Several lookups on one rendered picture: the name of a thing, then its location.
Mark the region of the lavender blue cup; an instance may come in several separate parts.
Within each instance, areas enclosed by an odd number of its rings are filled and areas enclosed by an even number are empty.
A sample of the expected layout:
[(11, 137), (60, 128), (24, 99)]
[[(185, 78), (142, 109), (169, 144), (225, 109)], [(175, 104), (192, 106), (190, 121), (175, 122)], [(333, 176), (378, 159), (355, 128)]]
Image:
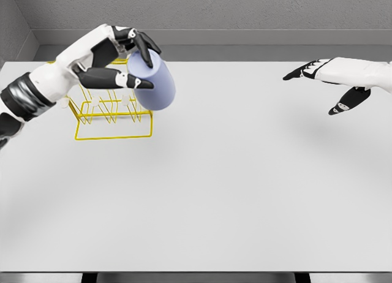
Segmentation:
[(131, 75), (139, 79), (150, 81), (153, 89), (135, 89), (134, 93), (143, 108), (147, 110), (163, 110), (174, 100), (176, 88), (172, 75), (154, 50), (149, 49), (153, 68), (149, 68), (144, 62), (139, 51), (133, 52), (127, 62), (127, 70)]

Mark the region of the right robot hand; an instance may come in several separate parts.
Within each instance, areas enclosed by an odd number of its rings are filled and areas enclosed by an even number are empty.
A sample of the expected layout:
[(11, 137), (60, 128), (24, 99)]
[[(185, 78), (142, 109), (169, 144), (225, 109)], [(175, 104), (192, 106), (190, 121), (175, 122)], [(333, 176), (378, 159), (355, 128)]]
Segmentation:
[(369, 98), (372, 88), (381, 88), (392, 94), (392, 62), (343, 57), (317, 59), (291, 71), (283, 80), (301, 77), (350, 87), (329, 110), (329, 115), (337, 115), (357, 107)]

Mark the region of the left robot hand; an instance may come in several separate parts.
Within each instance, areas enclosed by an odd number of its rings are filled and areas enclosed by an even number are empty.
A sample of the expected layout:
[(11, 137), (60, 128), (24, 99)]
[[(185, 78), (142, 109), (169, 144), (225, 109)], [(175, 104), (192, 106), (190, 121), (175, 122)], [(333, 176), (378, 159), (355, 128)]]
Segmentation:
[(150, 81), (107, 67), (134, 47), (152, 68), (149, 51), (159, 54), (161, 50), (148, 35), (135, 28), (102, 24), (66, 48), (56, 57), (56, 62), (88, 89), (153, 89)]

